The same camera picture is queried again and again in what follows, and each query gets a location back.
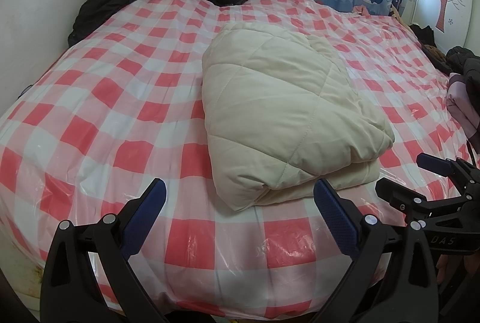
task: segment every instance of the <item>bolt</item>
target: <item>bolt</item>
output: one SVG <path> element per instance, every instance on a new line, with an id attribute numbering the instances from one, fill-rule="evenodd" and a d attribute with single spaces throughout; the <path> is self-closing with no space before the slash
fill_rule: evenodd
<path id="1" fill-rule="evenodd" d="M 112 213 L 106 214 L 103 218 L 105 224 L 112 224 L 116 219 L 116 216 Z"/>
<path id="2" fill-rule="evenodd" d="M 70 227 L 70 222 L 68 220 L 63 220 L 58 226 L 60 229 L 67 229 Z"/>
<path id="3" fill-rule="evenodd" d="M 378 223 L 378 219 L 372 214 L 368 214 L 365 216 L 365 222 L 370 225 L 375 225 Z"/>
<path id="4" fill-rule="evenodd" d="M 412 227 L 415 231 L 419 231 L 422 229 L 419 222 L 411 222 L 410 227 Z"/>

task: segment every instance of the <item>cream comforter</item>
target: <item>cream comforter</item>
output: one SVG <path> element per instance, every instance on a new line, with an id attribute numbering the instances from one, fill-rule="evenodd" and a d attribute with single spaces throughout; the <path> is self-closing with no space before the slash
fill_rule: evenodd
<path id="1" fill-rule="evenodd" d="M 213 180 L 232 209 L 311 196 L 319 177 L 336 189 L 379 177 L 392 128 L 327 39 L 228 24 L 202 66 Z"/>

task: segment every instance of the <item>checkered bedspread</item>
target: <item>checkered bedspread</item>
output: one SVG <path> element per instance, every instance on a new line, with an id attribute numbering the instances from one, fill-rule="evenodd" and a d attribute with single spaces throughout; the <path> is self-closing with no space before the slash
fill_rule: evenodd
<path id="1" fill-rule="evenodd" d="M 231 21 L 327 37 L 354 87 L 394 127 L 382 176 L 430 199 L 454 194 L 446 179 L 415 165 L 422 151 L 467 158 L 465 135 L 446 110 L 447 78 L 392 18 L 340 14 L 312 0 L 224 8 L 139 0 L 68 50 L 0 120 L 0 220 L 26 254 L 43 264 L 59 221 L 97 222 L 160 177 L 166 206 L 130 259 L 153 300 L 257 319 L 320 308 L 350 259 L 340 255 L 313 199 L 233 213 L 215 194 L 201 58 Z M 363 213 L 402 223 L 374 184 L 341 195 Z"/>

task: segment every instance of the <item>purple garment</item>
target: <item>purple garment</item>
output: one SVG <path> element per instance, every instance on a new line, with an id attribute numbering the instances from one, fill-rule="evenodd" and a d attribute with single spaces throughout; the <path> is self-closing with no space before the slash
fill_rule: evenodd
<path id="1" fill-rule="evenodd" d="M 460 74 L 450 74 L 447 93 L 447 110 L 462 126 L 473 149 L 480 153 L 480 117 L 470 103 L 465 80 Z"/>

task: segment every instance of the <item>blue textured pad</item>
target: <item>blue textured pad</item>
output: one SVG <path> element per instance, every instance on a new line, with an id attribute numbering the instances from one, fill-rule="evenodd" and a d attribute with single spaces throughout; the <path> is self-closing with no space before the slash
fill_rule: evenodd
<path id="1" fill-rule="evenodd" d="M 323 216 L 338 248 L 344 255 L 352 259 L 359 254 L 359 232 L 338 200 L 337 193 L 330 190 L 323 179 L 320 179 L 313 188 L 313 199 Z"/>
<path id="2" fill-rule="evenodd" d="M 140 252 L 140 248 L 142 248 L 148 233 L 165 204 L 167 199 L 166 190 L 165 182 L 160 179 L 125 227 L 120 251 L 126 260 L 131 255 Z"/>
<path id="3" fill-rule="evenodd" d="M 449 161 L 444 161 L 443 159 L 424 153 L 417 156 L 417 166 L 421 169 L 441 175 L 442 177 L 449 177 L 453 174 L 453 167 Z"/>

